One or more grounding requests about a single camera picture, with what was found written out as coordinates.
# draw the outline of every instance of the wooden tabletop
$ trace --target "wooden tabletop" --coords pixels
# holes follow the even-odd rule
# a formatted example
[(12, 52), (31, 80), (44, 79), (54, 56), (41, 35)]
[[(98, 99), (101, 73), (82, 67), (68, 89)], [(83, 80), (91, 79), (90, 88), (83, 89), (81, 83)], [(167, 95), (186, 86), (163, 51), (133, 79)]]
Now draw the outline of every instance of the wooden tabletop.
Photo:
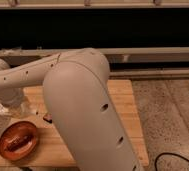
[[(142, 165), (149, 164), (144, 143), (140, 119), (134, 100), (132, 85), (129, 80), (109, 80), (108, 89), (116, 110), (119, 113), (127, 134)], [(0, 166), (18, 167), (72, 167), (76, 163), (64, 144), (53, 124), (43, 121), (46, 113), (42, 88), (25, 88), (29, 101), (39, 110), (39, 115), (33, 115), (22, 120), (33, 122), (40, 133), (40, 143), (29, 156), (17, 162), (10, 162), (0, 156)], [(12, 118), (9, 125), (20, 119)]]

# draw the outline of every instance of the bowl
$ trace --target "bowl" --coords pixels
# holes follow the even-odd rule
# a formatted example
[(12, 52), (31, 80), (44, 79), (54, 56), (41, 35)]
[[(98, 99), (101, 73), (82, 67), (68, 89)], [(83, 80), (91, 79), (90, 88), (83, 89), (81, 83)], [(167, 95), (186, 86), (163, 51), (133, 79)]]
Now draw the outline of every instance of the bowl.
[(0, 137), (0, 155), (7, 160), (20, 160), (30, 154), (38, 142), (38, 129), (33, 123), (16, 122)]

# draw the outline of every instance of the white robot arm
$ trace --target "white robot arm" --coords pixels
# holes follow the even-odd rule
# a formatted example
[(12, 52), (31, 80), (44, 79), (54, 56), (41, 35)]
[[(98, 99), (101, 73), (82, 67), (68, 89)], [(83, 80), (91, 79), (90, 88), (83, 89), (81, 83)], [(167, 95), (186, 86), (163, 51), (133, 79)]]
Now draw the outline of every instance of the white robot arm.
[(143, 171), (107, 90), (95, 49), (56, 54), (0, 71), (0, 90), (43, 84), (53, 122), (81, 171)]

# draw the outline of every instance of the black cable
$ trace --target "black cable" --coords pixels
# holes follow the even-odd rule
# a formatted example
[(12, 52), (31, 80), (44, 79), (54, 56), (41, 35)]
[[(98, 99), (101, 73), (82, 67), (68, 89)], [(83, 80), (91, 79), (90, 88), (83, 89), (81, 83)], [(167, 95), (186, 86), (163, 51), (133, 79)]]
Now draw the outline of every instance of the black cable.
[(183, 156), (181, 156), (181, 155), (179, 155), (179, 154), (164, 152), (164, 153), (159, 154), (159, 155), (156, 157), (155, 161), (154, 161), (154, 167), (155, 167), (155, 170), (156, 170), (156, 171), (158, 171), (157, 162), (158, 162), (159, 158), (160, 158), (161, 156), (164, 156), (164, 155), (168, 155), (168, 156), (170, 155), (170, 156), (179, 157), (179, 158), (181, 158), (181, 159), (183, 159), (183, 160), (185, 160), (185, 161), (187, 161), (187, 162), (189, 163), (189, 159), (187, 159), (187, 158), (185, 158), (185, 157), (183, 157)]

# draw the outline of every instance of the speckled floor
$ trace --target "speckled floor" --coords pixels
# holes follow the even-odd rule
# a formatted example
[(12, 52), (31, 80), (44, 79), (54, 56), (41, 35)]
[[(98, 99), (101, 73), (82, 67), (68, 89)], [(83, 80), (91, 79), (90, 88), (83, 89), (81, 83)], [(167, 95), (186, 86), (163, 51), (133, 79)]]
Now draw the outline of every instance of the speckled floor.
[[(162, 152), (175, 152), (189, 158), (189, 80), (134, 81), (133, 89), (150, 158), (145, 170), (154, 171), (154, 159)], [(8, 122), (9, 119), (0, 117), (0, 134)], [(158, 167), (160, 171), (189, 171), (188, 163), (171, 156), (162, 157)], [(0, 171), (19, 170), (0, 168)]]

